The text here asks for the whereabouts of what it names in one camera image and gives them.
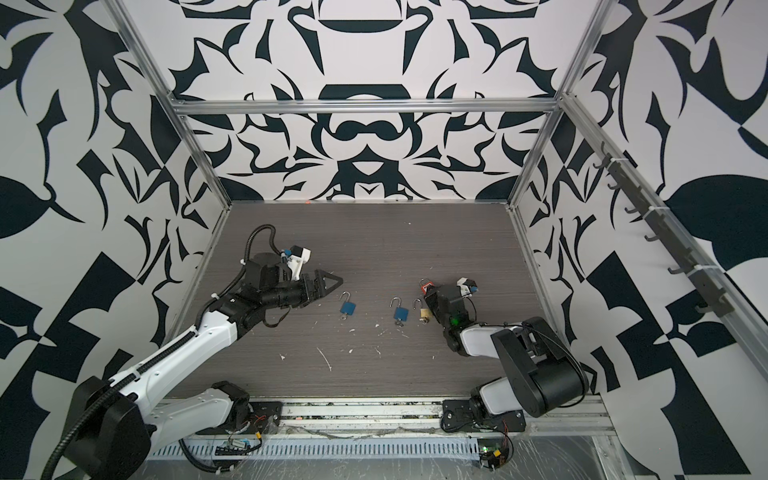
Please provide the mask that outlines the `brass padlock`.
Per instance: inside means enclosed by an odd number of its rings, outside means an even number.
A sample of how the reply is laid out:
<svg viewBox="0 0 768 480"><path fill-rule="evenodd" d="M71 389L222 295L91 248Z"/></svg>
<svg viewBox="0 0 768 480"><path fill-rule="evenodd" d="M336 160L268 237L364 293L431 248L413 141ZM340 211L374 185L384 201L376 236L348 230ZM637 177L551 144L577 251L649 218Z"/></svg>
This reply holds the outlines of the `brass padlock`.
<svg viewBox="0 0 768 480"><path fill-rule="evenodd" d="M423 304L421 298L416 298L412 303L412 309L418 313L419 321L422 323L429 323L431 321L431 312Z"/></svg>

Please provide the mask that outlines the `red safety padlock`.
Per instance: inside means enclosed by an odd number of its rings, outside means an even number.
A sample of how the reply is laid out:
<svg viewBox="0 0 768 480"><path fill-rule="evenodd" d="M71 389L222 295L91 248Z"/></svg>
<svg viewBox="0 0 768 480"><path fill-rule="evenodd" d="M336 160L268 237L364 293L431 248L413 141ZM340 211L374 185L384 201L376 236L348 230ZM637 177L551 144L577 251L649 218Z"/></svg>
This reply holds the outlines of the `red safety padlock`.
<svg viewBox="0 0 768 480"><path fill-rule="evenodd" d="M428 290L434 286L434 283L429 278L422 278L419 280L419 288L423 295L426 295Z"/></svg>

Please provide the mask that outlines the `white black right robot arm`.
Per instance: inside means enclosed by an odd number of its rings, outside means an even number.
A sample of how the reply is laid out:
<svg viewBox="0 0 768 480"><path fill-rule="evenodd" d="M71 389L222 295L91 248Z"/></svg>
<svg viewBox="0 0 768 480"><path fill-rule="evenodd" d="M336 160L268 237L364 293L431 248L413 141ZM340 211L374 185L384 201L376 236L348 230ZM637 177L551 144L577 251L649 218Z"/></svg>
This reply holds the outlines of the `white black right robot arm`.
<svg viewBox="0 0 768 480"><path fill-rule="evenodd" d="M464 357L500 362L504 375L472 390L466 400L446 400L440 428L446 433L525 429L525 416L539 418L581 403L588 382L580 363L542 317L491 325L479 321L472 296L475 281L420 282L429 317L442 327L448 348Z"/></svg>

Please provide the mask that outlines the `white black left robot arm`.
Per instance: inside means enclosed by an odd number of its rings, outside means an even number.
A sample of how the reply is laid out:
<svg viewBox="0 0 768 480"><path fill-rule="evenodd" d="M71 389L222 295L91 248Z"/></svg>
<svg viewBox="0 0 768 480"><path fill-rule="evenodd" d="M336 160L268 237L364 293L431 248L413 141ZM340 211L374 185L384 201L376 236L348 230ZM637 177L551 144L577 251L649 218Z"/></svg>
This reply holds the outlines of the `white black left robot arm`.
<svg viewBox="0 0 768 480"><path fill-rule="evenodd" d="M248 239L239 272L212 294L191 327L108 380L91 377L76 388L42 478L53 478L67 459L92 479L128 479L150 454L171 443L209 428L239 431L247 424L250 396L228 381L185 400L161 402L208 359L264 324L269 310L289 314L342 285L341 277L322 269L304 272L310 250L278 249L275 226L260 225L251 234L263 231L270 236L268 251L252 254Z"/></svg>

